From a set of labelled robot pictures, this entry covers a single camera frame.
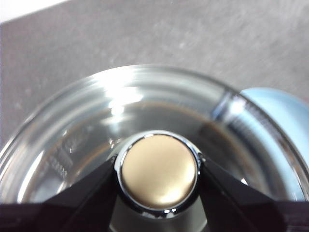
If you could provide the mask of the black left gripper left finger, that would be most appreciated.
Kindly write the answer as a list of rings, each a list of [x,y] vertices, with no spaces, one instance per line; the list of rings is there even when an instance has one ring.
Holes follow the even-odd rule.
[[[2,232],[106,232],[117,197],[114,161],[108,160],[41,203],[0,206]]]

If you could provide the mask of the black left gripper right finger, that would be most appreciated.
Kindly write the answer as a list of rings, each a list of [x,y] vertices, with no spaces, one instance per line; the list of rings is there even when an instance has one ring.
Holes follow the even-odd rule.
[[[307,201],[276,201],[243,184],[209,158],[200,166],[199,194],[212,232],[307,232]]]

